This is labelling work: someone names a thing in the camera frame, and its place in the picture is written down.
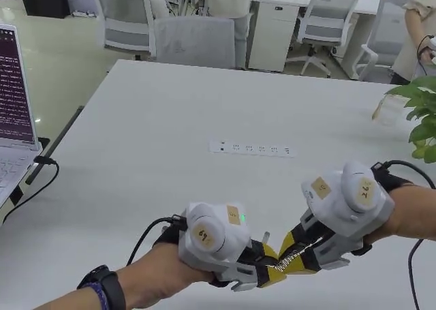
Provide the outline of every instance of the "purple wristband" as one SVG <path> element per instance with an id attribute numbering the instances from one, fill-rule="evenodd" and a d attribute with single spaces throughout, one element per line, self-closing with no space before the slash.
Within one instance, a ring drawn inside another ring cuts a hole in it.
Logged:
<path id="1" fill-rule="evenodd" d="M 98 295 L 102 310 L 109 310 L 108 298 L 106 298 L 106 294 L 104 294 L 103 287 L 100 283 L 87 283 L 84 284 L 81 288 L 92 288 L 94 292 Z"/>

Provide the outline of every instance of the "office chair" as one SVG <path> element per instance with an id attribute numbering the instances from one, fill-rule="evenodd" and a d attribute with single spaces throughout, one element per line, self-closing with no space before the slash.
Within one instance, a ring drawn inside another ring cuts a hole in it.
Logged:
<path id="1" fill-rule="evenodd" d="M 103 46 L 156 55 L 154 20 L 150 0 L 95 0 Z"/>
<path id="2" fill-rule="evenodd" d="M 205 16 L 155 20 L 156 61 L 213 68 L 234 68 L 234 22 Z"/>
<path id="3" fill-rule="evenodd" d="M 390 68 L 407 37 L 405 9 L 408 0 L 380 0 L 377 16 L 362 51 L 353 64 L 358 80 L 390 82 Z"/>
<path id="4" fill-rule="evenodd" d="M 326 63 L 316 57 L 316 46 L 342 46 L 347 41 L 349 21 L 358 0 L 311 0 L 304 16 L 298 15 L 299 29 L 297 42 L 310 44 L 309 53 L 304 57 L 286 59 L 287 63 L 304 61 L 300 75 L 312 63 L 331 77 Z"/>

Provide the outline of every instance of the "gray pants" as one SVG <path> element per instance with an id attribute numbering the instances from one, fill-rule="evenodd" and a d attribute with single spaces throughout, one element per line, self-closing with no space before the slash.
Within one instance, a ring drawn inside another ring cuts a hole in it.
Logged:
<path id="1" fill-rule="evenodd" d="M 245 68 L 245 62 L 247 61 L 249 15 L 241 18 L 235 18 L 233 21 L 236 68 Z"/>

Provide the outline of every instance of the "power outlet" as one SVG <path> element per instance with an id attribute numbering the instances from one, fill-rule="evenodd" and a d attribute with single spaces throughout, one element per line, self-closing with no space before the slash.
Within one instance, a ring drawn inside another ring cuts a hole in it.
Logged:
<path id="1" fill-rule="evenodd" d="M 296 153 L 288 146 L 245 144 L 229 141 L 210 141 L 209 151 L 237 155 L 263 155 L 267 157 L 293 158 Z"/>

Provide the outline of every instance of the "spring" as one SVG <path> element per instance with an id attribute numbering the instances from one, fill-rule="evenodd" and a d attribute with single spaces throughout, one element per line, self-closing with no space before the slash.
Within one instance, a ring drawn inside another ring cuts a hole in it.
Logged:
<path id="1" fill-rule="evenodd" d="M 294 252 L 289 254 L 286 258 L 282 259 L 280 263 L 274 267 L 274 269 L 282 273 L 291 264 L 291 262 L 293 262 L 303 252 L 304 250 L 302 251 L 295 250 Z"/>

